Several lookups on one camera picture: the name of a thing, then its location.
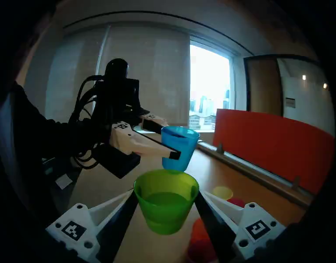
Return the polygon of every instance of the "window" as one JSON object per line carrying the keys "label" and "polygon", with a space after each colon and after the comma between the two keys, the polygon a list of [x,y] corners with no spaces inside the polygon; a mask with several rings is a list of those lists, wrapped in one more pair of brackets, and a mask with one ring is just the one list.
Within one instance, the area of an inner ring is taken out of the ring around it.
{"label": "window", "polygon": [[190,44],[189,128],[214,131],[217,109],[230,108],[229,59]]}

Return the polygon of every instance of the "white wall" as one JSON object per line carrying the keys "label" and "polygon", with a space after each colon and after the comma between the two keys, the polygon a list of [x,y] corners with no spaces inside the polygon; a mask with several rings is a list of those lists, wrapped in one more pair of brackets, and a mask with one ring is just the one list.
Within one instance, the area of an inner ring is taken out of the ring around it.
{"label": "white wall", "polygon": [[296,108],[287,107],[284,101],[284,117],[301,121],[335,136],[334,109],[330,92],[323,84],[300,78],[282,78],[284,100],[295,99]]}
{"label": "white wall", "polygon": [[[315,64],[295,59],[278,59],[284,99],[284,117],[301,121],[335,136],[334,109],[323,70]],[[295,99],[295,108],[285,99]]]}

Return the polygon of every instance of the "roller shade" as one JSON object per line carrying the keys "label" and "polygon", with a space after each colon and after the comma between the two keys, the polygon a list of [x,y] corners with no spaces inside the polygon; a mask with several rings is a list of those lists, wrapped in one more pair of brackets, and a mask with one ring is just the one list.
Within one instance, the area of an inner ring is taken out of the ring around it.
{"label": "roller shade", "polygon": [[101,56],[99,73],[107,63],[123,58],[128,78],[140,81],[141,106],[187,126],[189,117],[189,35],[154,25],[111,25]]}
{"label": "roller shade", "polygon": [[[68,122],[82,82],[96,73],[100,48],[107,26],[65,36],[51,65],[46,89],[45,117]],[[83,94],[93,86],[88,82]],[[92,105],[86,106],[92,112]]]}

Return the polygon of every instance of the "blue cup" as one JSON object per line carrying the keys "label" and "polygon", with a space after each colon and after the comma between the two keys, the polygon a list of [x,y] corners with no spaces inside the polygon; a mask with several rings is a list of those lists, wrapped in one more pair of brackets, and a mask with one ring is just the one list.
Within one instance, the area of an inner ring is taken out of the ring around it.
{"label": "blue cup", "polygon": [[167,126],[161,130],[162,143],[181,152],[179,160],[162,158],[164,169],[184,172],[189,165],[200,134],[184,127]]}

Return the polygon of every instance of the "black sleeve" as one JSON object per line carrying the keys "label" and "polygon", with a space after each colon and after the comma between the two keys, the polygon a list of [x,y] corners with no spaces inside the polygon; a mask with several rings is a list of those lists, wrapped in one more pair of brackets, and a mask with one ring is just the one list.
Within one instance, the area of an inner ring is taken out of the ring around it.
{"label": "black sleeve", "polygon": [[28,100],[24,89],[15,83],[14,138],[42,158],[72,156],[89,150],[105,138],[108,131],[90,119],[74,124],[47,120]]}

